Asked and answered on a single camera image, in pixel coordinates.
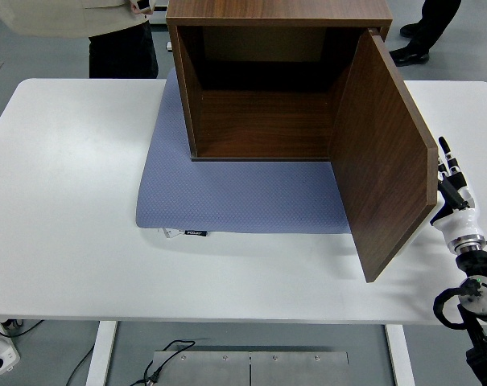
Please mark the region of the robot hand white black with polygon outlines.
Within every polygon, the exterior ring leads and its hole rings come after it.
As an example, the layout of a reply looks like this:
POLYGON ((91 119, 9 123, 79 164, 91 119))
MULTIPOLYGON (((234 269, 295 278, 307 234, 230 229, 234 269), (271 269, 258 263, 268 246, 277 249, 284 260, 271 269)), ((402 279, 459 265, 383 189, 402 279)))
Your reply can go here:
POLYGON ((439 137, 444 160, 438 159, 438 192, 444 205, 430 220, 442 232, 451 253, 482 250, 485 236, 478 224, 479 208, 456 157, 444 137, 439 137))

